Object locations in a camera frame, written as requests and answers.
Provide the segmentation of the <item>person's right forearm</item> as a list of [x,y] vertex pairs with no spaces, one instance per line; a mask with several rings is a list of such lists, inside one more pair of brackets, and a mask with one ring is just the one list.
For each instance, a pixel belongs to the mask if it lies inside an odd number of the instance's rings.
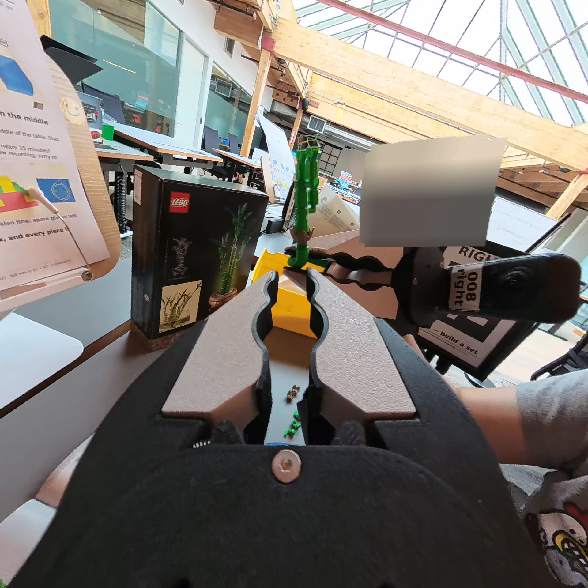
[[587,476],[587,371],[489,389],[446,383],[499,462]]

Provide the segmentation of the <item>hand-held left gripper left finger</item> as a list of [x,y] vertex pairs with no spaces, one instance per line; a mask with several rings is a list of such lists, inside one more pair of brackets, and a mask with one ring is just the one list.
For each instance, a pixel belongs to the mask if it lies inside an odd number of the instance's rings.
[[263,443],[272,409],[268,349],[279,276],[271,270],[215,311],[162,407],[166,417],[230,420]]

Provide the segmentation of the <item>white printed paper sheet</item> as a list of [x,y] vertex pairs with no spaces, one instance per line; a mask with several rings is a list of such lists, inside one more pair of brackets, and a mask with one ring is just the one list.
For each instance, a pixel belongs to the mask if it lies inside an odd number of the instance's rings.
[[295,162],[285,131],[262,115],[257,115],[266,139],[272,171],[272,185],[279,202],[284,203],[295,175]]

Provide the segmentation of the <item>yellow smiley sticker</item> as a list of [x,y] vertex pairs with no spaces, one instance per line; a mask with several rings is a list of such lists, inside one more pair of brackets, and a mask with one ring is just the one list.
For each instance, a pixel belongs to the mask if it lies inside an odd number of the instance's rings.
[[64,96],[60,100],[60,107],[64,117],[70,123],[77,126],[87,123],[85,109],[79,98]]

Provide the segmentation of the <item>grey desk with wooden edge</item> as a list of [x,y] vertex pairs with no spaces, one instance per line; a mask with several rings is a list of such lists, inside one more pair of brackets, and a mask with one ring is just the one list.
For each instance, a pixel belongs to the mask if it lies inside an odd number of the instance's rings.
[[218,155],[185,146],[169,136],[118,122],[114,123],[114,140],[146,152],[161,165],[211,169],[223,161]]
[[154,161],[153,156],[150,154],[114,140],[108,141],[105,138],[102,138],[100,142],[93,141],[93,144],[99,159],[148,162]]

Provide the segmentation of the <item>white cardboard box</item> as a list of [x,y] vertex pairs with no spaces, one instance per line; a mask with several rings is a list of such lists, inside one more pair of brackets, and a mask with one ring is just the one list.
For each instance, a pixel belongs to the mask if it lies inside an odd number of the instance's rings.
[[316,211],[309,215],[313,236],[358,231],[359,214],[329,185],[322,187]]

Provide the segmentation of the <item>yellow plastic bin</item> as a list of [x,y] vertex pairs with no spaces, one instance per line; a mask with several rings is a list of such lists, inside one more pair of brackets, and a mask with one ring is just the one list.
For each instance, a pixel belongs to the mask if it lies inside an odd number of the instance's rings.
[[256,262],[251,282],[257,281],[266,273],[274,270],[279,276],[277,302],[272,308],[275,327],[316,339],[310,328],[311,305],[306,291],[283,274],[289,256],[282,253],[270,253],[267,249]]

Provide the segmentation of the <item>printed instruction sheet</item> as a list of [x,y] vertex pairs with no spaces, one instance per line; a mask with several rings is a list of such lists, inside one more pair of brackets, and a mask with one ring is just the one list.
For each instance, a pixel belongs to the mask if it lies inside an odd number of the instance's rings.
[[108,257],[25,1],[1,1],[1,290]]

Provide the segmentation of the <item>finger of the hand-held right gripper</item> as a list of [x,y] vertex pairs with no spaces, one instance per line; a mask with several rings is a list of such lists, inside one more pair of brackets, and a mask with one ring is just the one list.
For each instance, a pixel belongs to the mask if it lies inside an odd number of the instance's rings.
[[389,269],[327,268],[323,275],[374,317],[396,319],[398,301],[392,274]]
[[303,237],[307,246],[307,263],[295,268],[289,261],[296,257],[296,245],[286,248],[285,270],[302,272],[308,268],[326,272],[336,263],[345,271],[366,269],[375,272],[394,269],[404,255],[403,247],[366,246],[359,241],[359,231],[345,231],[323,236]]

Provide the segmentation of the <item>green lego bamboo stalk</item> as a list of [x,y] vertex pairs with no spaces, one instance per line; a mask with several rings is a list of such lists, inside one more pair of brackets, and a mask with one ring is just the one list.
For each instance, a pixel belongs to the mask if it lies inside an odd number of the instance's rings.
[[293,182],[295,222],[290,229],[295,252],[288,259],[289,267],[301,269],[309,257],[308,241],[312,231],[308,217],[315,213],[319,200],[320,145],[316,137],[306,139],[296,151],[296,172]]

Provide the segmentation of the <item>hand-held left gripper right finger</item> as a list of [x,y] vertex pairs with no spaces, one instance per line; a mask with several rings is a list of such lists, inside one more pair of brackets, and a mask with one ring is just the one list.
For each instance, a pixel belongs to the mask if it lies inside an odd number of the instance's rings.
[[346,422],[412,420],[417,409],[376,318],[316,269],[306,271],[317,337],[305,393],[308,445],[328,445]]

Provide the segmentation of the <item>person's grey printed shirt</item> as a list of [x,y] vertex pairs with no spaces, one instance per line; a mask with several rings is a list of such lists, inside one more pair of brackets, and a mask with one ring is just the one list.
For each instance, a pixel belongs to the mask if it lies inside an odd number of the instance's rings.
[[551,574],[587,587],[587,466],[501,465],[511,499]]

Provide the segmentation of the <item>black framed sign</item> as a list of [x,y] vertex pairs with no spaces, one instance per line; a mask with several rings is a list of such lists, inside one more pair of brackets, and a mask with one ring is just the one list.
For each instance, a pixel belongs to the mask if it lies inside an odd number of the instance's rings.
[[[447,247],[443,261],[449,267],[525,254],[486,241],[482,249],[470,246]],[[416,341],[430,355],[444,357],[442,363],[455,365],[478,380],[483,380],[533,332],[537,324],[485,319],[478,315],[445,314],[437,318],[431,328],[419,328]]]

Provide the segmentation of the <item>black lego set box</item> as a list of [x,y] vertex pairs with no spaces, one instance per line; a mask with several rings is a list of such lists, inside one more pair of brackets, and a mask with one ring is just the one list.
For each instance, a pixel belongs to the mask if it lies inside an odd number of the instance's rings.
[[268,203],[247,185],[135,166],[130,319],[147,350],[246,287]]

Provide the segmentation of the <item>white stand base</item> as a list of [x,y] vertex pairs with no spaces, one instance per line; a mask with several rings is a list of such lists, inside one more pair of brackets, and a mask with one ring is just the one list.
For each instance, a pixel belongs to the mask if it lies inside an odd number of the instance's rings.
[[1,320],[1,408],[82,355],[83,344],[16,313]]

